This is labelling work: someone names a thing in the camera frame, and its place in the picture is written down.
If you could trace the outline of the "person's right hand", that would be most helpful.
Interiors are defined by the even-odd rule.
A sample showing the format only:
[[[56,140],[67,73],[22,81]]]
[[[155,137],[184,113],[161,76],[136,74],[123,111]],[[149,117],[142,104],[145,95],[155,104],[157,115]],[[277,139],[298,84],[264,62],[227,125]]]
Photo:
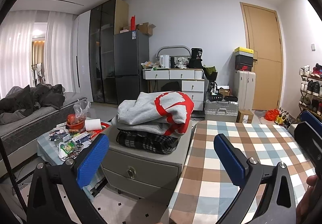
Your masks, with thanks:
[[[308,212],[309,204],[310,204],[310,196],[312,191],[314,190],[315,184],[318,180],[317,175],[309,176],[306,180],[306,183],[308,185],[308,189],[304,196],[302,197],[302,200],[299,202],[299,204],[296,207],[296,223],[299,224],[302,220],[302,217],[305,216]]]

